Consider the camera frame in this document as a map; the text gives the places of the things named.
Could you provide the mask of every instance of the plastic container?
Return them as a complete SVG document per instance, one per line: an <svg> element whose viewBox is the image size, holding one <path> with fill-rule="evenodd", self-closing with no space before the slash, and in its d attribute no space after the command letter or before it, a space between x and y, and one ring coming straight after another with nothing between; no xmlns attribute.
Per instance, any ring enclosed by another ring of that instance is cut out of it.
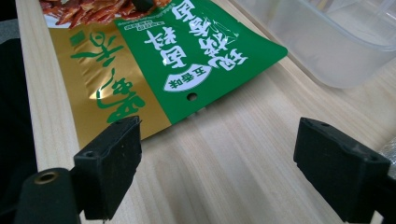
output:
<svg viewBox="0 0 396 224"><path fill-rule="evenodd" d="M396 0L232 0L309 73L357 86L396 57Z"/></svg>

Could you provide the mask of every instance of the wood grain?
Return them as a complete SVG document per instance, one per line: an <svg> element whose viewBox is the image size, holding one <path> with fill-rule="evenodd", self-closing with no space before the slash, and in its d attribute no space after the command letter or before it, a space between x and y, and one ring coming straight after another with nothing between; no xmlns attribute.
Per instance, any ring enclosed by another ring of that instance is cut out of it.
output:
<svg viewBox="0 0 396 224"><path fill-rule="evenodd" d="M227 0L215 2L260 32ZM37 1L17 5L38 165L71 168L78 142L49 32ZM107 223L343 223L292 160L299 119L378 150L396 135L394 74L396 61L337 90L285 58L145 140L134 183Z"/></svg>

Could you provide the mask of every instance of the green label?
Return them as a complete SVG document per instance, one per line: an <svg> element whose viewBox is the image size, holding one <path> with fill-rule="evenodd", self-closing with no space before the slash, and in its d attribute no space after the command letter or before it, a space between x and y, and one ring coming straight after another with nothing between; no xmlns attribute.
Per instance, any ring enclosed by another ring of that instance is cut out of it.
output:
<svg viewBox="0 0 396 224"><path fill-rule="evenodd" d="M287 55L208 0L173 0L148 17L116 24L172 123Z"/></svg>

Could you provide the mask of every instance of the wooden table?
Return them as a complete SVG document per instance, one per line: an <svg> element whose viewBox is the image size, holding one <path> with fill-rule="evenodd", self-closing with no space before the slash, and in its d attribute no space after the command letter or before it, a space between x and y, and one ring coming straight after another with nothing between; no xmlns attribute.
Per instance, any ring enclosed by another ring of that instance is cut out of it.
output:
<svg viewBox="0 0 396 224"><path fill-rule="evenodd" d="M258 31L230 2L216 2ZM49 31L38 1L17 7L38 167L70 169L78 141ZM293 162L299 119L328 122L378 150L396 136L394 74L396 61L337 90L285 58L144 140L134 183L108 223L342 223Z"/></svg>

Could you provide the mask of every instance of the snack bag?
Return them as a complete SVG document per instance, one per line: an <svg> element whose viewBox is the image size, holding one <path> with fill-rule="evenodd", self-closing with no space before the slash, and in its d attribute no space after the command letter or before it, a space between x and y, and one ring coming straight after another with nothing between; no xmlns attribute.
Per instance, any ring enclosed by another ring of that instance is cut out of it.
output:
<svg viewBox="0 0 396 224"><path fill-rule="evenodd" d="M40 3L80 147L127 116L151 136L287 55L209 0L156 0L147 12L128 0Z"/></svg>

